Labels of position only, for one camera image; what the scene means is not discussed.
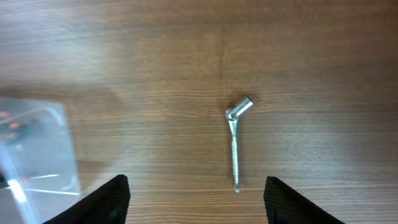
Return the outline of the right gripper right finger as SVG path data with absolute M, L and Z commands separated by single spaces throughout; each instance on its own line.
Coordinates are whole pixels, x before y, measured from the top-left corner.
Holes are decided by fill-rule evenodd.
M 266 179 L 264 204 L 269 224 L 343 224 L 277 177 Z

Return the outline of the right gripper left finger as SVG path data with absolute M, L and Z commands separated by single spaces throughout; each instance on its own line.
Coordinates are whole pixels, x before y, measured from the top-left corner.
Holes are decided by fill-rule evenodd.
M 44 224 L 125 224 L 131 193 L 119 174 Z

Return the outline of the silver L-shaped socket wrench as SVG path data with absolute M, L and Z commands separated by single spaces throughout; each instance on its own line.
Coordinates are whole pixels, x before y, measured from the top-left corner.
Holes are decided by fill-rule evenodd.
M 254 103 L 250 97 L 245 96 L 239 103 L 225 112 L 225 117 L 231 132 L 231 157 L 235 194 L 239 194 L 238 121 L 253 105 Z

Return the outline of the orange black long-nose pliers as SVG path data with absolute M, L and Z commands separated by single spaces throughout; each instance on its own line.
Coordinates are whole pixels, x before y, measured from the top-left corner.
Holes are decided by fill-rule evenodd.
M 1 139 L 6 142 L 18 142 L 29 136 L 37 127 L 37 115 L 34 112 L 13 114 L 1 111 Z

